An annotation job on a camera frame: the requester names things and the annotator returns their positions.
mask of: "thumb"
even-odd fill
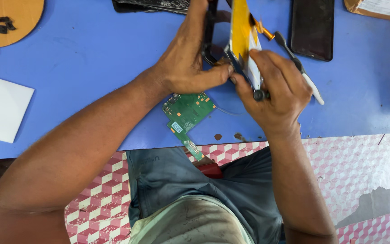
[[[237,95],[239,95],[243,103],[253,101],[252,87],[246,82],[242,75],[233,73],[230,79],[236,86]]]
[[[199,86],[205,91],[224,84],[233,72],[234,68],[230,64],[215,66],[207,71],[200,71],[195,75],[194,81],[196,86]]]

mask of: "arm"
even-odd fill
[[[229,65],[202,71],[207,4],[191,4],[157,64],[64,121],[14,161],[0,180],[0,243],[67,243],[64,208],[133,127],[172,92],[201,92],[226,82],[233,72]]]
[[[280,55],[252,50],[270,98],[256,102],[241,75],[231,80],[246,110],[266,134],[272,154],[275,200],[284,220],[287,243],[337,243],[336,231],[303,148],[297,118],[312,90],[295,64]]]

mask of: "rust stain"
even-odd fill
[[[241,140],[243,142],[247,142],[247,140],[245,139],[245,137],[242,136],[242,134],[240,134],[239,132],[237,132],[236,134],[234,134],[234,137],[238,140]]]
[[[216,139],[216,141],[219,141],[222,138],[222,135],[216,134],[216,135],[214,135],[214,138]]]

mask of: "red object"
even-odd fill
[[[211,179],[221,179],[224,177],[217,163],[204,164],[198,166],[197,169]]]

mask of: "cardboard circle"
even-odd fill
[[[16,30],[0,33],[0,47],[13,44],[30,33],[42,16],[45,0],[0,0],[0,17],[7,16]]]

